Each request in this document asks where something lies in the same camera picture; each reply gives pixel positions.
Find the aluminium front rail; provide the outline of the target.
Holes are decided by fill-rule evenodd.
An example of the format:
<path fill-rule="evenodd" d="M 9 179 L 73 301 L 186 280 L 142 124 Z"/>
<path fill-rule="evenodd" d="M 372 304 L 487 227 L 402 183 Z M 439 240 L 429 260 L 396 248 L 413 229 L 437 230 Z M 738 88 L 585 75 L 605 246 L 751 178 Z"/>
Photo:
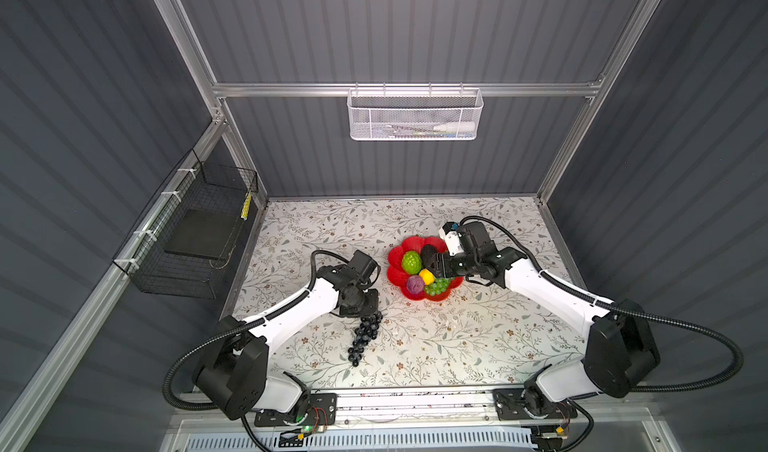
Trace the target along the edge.
<path fill-rule="evenodd" d="M 521 384 L 404 387 L 313 390 L 338 395 L 335 426 L 352 426 L 359 422 L 406 423 L 428 421 L 500 420 L 491 391 L 496 388 L 520 387 Z M 582 407 L 597 422 L 646 421 L 653 417 L 653 404 L 646 398 L 616 399 L 604 394 L 577 397 L 573 407 Z"/>

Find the white marker in basket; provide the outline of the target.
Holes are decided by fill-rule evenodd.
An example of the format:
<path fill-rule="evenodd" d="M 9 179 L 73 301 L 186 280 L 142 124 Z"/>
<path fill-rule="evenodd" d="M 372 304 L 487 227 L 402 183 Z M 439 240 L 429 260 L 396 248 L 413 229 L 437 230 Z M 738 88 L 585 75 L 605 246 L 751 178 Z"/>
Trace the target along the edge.
<path fill-rule="evenodd" d="M 436 133 L 460 135 L 474 134 L 476 128 L 477 124 L 474 121 L 456 121 L 436 124 L 432 127 L 432 130 Z"/>

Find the green fake custard apple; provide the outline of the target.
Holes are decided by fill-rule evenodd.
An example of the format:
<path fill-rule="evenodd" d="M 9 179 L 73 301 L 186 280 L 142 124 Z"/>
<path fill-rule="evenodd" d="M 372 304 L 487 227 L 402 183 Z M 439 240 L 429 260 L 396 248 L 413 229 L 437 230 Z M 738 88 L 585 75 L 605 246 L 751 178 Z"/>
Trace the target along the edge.
<path fill-rule="evenodd" d="M 420 253 L 415 250 L 406 251 L 401 259 L 401 267 L 408 275 L 418 275 L 423 268 Z"/>

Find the dark fake avocado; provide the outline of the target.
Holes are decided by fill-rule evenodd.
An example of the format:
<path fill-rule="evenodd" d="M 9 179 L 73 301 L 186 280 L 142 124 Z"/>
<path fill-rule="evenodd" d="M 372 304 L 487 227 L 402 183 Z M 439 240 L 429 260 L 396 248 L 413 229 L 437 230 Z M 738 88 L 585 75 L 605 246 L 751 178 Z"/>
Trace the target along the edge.
<path fill-rule="evenodd" d="M 420 252 L 422 267 L 426 269 L 433 268 L 435 266 L 436 258 L 438 255 L 439 251 L 436 246 L 429 243 L 424 244 Z"/>

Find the purple fake fruit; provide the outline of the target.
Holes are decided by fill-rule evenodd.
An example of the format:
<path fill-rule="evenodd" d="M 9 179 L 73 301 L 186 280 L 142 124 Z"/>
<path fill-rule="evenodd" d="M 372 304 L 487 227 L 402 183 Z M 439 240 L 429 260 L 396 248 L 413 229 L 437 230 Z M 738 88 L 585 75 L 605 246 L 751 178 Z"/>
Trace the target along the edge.
<path fill-rule="evenodd" d="M 425 282 L 423 278 L 414 274 L 408 277 L 406 281 L 406 291 L 411 296 L 421 296 L 424 294 Z"/>

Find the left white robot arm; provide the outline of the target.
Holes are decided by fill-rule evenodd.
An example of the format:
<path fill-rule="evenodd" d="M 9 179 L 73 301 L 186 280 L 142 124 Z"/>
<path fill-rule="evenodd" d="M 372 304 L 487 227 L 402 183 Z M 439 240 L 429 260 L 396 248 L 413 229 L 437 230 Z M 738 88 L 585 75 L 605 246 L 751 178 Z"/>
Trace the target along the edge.
<path fill-rule="evenodd" d="M 212 337 L 176 359 L 161 385 L 164 400 L 179 410 L 218 410 L 230 420 L 264 410 L 300 422 L 310 408 L 309 388 L 290 372 L 272 374 L 273 353 L 326 314 L 360 319 L 376 315 L 379 295 L 374 284 L 380 273 L 381 266 L 360 250 L 350 259 L 315 250 L 309 279 L 295 293 L 243 320 L 224 317 Z M 192 381 L 206 402 L 190 402 L 173 391 L 176 374 L 193 358 L 197 363 Z"/>

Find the red flower-shaped fruit bowl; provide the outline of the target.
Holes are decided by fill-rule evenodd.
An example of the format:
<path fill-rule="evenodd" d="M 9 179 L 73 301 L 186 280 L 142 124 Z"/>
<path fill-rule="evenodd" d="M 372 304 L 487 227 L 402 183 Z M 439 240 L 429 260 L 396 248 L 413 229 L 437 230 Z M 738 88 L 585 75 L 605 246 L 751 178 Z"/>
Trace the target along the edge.
<path fill-rule="evenodd" d="M 450 289 L 445 292 L 444 294 L 437 296 L 437 297 L 428 297 L 425 292 L 421 296 L 411 296 L 406 291 L 406 281 L 409 276 L 406 272 L 403 271 L 401 267 L 401 259 L 403 254 L 406 251 L 415 250 L 417 252 L 421 252 L 422 247 L 424 244 L 429 243 L 437 247 L 439 252 L 446 252 L 447 246 L 443 239 L 440 239 L 435 236 L 428 236 L 428 237 L 422 237 L 422 236 L 410 236 L 406 239 L 404 239 L 398 246 L 395 246 L 390 250 L 388 254 L 388 261 L 389 261 L 389 267 L 387 270 L 387 278 L 391 284 L 393 284 L 396 287 L 399 287 L 402 294 L 410 299 L 410 300 L 431 300 L 431 301 L 442 301 L 447 299 L 450 296 L 450 293 L 460 287 L 464 279 L 461 277 L 453 278 L 451 279 L 451 287 Z"/>

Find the black pad in basket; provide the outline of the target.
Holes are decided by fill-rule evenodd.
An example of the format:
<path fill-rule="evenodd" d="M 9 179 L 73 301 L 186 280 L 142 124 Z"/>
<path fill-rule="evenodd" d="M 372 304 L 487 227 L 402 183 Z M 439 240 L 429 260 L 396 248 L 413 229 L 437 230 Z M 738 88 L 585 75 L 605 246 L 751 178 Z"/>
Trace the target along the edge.
<path fill-rule="evenodd" d="M 222 259 L 234 244 L 242 220 L 235 215 L 205 210 L 187 210 L 164 246 L 170 254 Z"/>

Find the green fake grape bunch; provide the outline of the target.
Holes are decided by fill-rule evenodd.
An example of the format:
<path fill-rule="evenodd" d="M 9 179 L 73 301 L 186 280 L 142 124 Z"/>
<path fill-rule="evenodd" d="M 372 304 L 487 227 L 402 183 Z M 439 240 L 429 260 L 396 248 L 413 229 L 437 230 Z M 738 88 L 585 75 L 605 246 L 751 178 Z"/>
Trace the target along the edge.
<path fill-rule="evenodd" d="M 450 289 L 451 282 L 452 280 L 448 278 L 437 278 L 424 287 L 424 292 L 428 297 L 440 296 Z"/>

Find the black fake grape bunch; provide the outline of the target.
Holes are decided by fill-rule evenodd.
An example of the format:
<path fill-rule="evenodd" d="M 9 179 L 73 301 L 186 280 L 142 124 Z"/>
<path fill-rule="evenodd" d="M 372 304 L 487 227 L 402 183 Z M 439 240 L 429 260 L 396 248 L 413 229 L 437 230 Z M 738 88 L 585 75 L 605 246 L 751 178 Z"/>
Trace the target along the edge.
<path fill-rule="evenodd" d="M 347 349 L 347 360 L 353 367 L 358 367 L 362 361 L 366 347 L 377 339 L 383 313 L 376 311 L 360 319 L 360 324 L 354 329 L 352 344 Z"/>

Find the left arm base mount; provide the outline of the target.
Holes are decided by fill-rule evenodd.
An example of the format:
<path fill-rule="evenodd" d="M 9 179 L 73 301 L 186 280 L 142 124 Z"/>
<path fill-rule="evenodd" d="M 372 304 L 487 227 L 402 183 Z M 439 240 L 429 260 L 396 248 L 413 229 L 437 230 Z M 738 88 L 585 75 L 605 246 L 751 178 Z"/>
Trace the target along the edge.
<path fill-rule="evenodd" d="M 253 425 L 256 427 L 304 427 L 324 428 L 334 425 L 338 411 L 338 395 L 310 392 L 302 396 L 288 412 L 262 409 L 256 411 Z"/>

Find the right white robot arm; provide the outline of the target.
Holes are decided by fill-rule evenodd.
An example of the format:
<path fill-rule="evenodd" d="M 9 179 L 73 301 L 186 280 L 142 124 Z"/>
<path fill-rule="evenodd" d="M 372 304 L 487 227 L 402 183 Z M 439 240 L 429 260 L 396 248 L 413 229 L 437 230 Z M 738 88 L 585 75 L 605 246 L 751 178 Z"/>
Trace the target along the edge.
<path fill-rule="evenodd" d="M 575 397 L 603 394 L 622 398 L 630 393 L 677 393 L 713 387 L 734 377 L 743 367 L 741 348 L 724 334 L 695 323 L 646 312 L 639 304 L 614 302 L 595 295 L 546 270 L 518 239 L 500 248 L 488 233 L 497 222 L 470 215 L 447 222 L 439 236 L 444 252 L 425 260 L 437 278 L 463 277 L 484 286 L 497 285 L 542 306 L 586 340 L 584 354 L 536 372 L 524 384 L 523 398 L 548 405 Z M 644 380 L 661 362 L 651 326 L 669 326 L 700 334 L 726 347 L 729 364 L 720 372 L 691 382 L 647 385 Z"/>

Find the yellow fake pear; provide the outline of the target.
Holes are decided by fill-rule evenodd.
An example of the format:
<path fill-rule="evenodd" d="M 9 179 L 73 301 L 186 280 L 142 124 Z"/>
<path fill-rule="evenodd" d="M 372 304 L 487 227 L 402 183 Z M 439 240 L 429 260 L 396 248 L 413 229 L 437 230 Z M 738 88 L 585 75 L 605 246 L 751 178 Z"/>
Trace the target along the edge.
<path fill-rule="evenodd" d="M 423 268 L 419 272 L 419 276 L 421 277 L 421 279 L 424 282 L 425 286 L 429 286 L 429 285 L 431 285 L 432 283 L 435 282 L 434 274 L 431 271 L 429 271 L 428 269 L 426 269 L 426 268 Z"/>

